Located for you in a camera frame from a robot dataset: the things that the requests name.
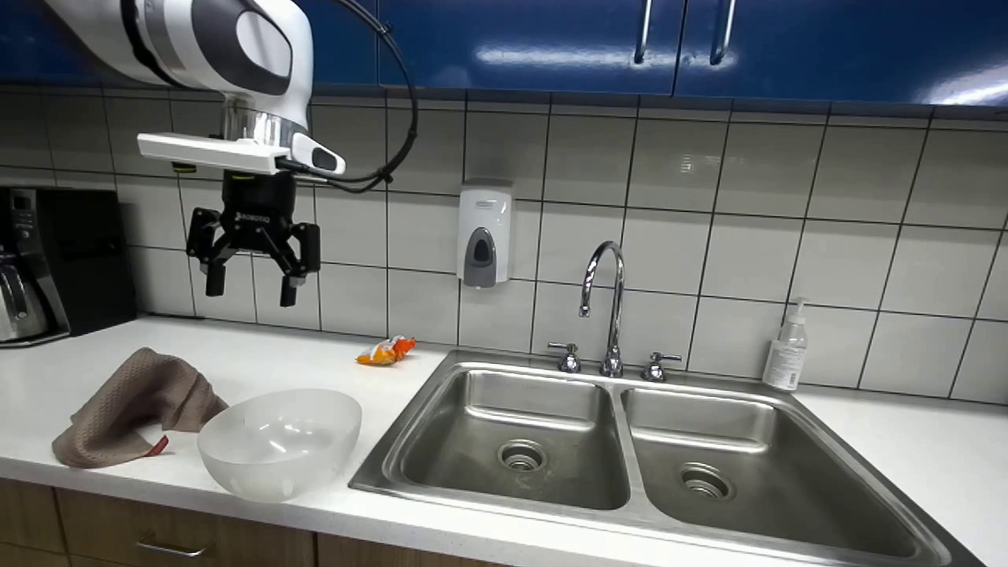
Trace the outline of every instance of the brown cloth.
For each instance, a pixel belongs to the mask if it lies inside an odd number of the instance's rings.
[[[136,430],[161,424],[161,430],[200,431],[220,411],[226,405],[185,358],[136,351],[71,419],[53,455],[73,470],[140,459],[161,455],[168,438],[153,449]]]

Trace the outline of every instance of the chrome faucet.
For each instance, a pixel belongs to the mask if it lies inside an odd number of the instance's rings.
[[[599,366],[602,374],[625,374],[625,358],[622,358],[622,312],[625,312],[625,250],[615,239],[605,239],[589,264],[587,279],[579,283],[579,314],[587,319],[594,312],[594,287],[595,287],[595,272],[602,254],[610,252],[618,261],[618,280],[615,280],[615,298],[610,298],[610,312],[609,312],[609,340],[605,340],[605,358]]]

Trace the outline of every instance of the white countertop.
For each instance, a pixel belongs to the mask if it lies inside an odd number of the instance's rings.
[[[287,388],[334,388],[367,411],[351,470],[289,503],[247,503],[205,473],[195,434],[163,456],[73,473],[52,440],[140,348],[190,358],[226,405]],[[487,558],[500,564],[778,564],[671,539],[599,534],[489,512],[461,512],[347,489],[445,352],[362,369],[367,345],[279,328],[141,319],[34,351],[0,351],[0,478],[190,508],[313,534]],[[799,401],[876,470],[932,513],[980,562],[1008,564],[1008,411],[803,391]]]

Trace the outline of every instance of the orange object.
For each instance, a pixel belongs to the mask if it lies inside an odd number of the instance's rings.
[[[391,338],[375,345],[368,352],[355,355],[360,366],[394,366],[400,358],[406,358],[406,352],[417,348],[412,338]]]

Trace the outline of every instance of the bowl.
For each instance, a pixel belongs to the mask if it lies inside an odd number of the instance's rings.
[[[217,413],[200,434],[200,455],[231,495],[289,502],[347,470],[360,417],[340,391],[265,393]]]

